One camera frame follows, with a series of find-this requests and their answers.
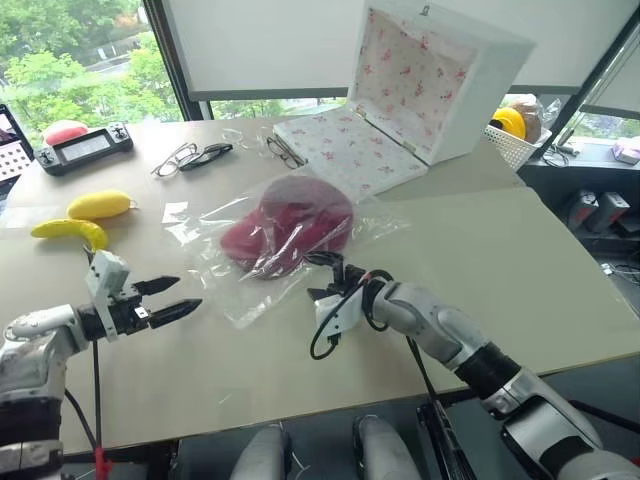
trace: plastic bag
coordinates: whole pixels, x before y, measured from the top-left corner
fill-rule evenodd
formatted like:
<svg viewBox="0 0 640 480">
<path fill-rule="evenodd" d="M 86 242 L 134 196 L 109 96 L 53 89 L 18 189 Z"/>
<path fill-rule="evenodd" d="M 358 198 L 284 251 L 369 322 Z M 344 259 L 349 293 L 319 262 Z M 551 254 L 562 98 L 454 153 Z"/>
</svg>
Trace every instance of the plastic bag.
<svg viewBox="0 0 640 480">
<path fill-rule="evenodd" d="M 535 95 L 528 94 L 518 95 L 508 107 L 517 110 L 522 115 L 526 126 L 524 140 L 539 146 L 551 136 L 549 128 L 558 118 L 562 102 L 556 98 L 545 108 Z"/>
<path fill-rule="evenodd" d="M 303 167 L 166 230 L 211 301 L 244 328 L 311 272 L 307 252 L 360 248 L 408 226 L 377 198 L 353 201 Z"/>
</svg>

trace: black glasses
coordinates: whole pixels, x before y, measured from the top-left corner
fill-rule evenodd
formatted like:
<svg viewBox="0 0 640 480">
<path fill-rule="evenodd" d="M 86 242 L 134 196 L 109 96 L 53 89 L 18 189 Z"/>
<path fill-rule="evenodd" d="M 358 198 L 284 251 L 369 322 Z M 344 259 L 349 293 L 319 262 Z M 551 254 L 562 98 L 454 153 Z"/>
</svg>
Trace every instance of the black glasses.
<svg viewBox="0 0 640 480">
<path fill-rule="evenodd" d="M 279 138 L 267 137 L 267 147 L 276 157 L 292 170 L 302 167 L 307 162 L 302 160 Z"/>
<path fill-rule="evenodd" d="M 151 174 L 170 177 L 178 170 L 181 172 L 193 170 L 214 161 L 232 149 L 233 145 L 230 143 L 216 143 L 199 152 L 195 143 L 183 143 L 164 162 L 151 170 Z"/>
</svg>

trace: red fabric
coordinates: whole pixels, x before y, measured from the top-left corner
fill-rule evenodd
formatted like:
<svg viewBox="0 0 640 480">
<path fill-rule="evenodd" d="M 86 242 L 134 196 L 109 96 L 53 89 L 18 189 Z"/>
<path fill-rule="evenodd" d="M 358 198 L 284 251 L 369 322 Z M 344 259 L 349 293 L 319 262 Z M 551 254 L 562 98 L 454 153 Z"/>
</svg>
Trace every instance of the red fabric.
<svg viewBox="0 0 640 480">
<path fill-rule="evenodd" d="M 340 190 L 317 178 L 290 176 L 273 182 L 220 245 L 243 270 L 271 279 L 289 273 L 311 250 L 342 250 L 352 226 L 353 207 Z"/>
</svg>

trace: pink floral fabric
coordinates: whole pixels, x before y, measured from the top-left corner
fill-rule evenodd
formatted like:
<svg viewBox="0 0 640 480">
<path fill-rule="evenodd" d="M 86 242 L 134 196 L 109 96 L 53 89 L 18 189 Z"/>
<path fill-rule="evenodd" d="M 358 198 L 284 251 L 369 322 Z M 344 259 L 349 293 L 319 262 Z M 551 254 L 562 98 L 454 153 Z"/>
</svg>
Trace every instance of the pink floral fabric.
<svg viewBox="0 0 640 480">
<path fill-rule="evenodd" d="M 349 99 L 368 121 L 429 162 L 476 54 L 447 36 L 370 8 Z"/>
<path fill-rule="evenodd" d="M 278 123 L 274 132 L 351 198 L 384 192 L 428 171 L 348 107 Z"/>
</svg>

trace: yellow mango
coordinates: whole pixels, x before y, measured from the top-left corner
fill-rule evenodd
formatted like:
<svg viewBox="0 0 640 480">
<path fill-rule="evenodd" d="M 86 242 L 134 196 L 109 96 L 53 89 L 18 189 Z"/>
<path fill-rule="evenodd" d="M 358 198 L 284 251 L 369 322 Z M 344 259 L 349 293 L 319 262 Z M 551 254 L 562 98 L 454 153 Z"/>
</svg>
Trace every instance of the yellow mango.
<svg viewBox="0 0 640 480">
<path fill-rule="evenodd" d="M 93 220 L 120 215 L 131 207 L 131 198 L 119 190 L 103 190 L 76 198 L 69 208 L 69 218 Z"/>
<path fill-rule="evenodd" d="M 53 238 L 63 235 L 84 237 L 94 252 L 104 250 L 109 243 L 106 232 L 99 225 L 86 220 L 60 218 L 41 223 L 31 230 L 31 236 L 36 238 Z"/>
</svg>

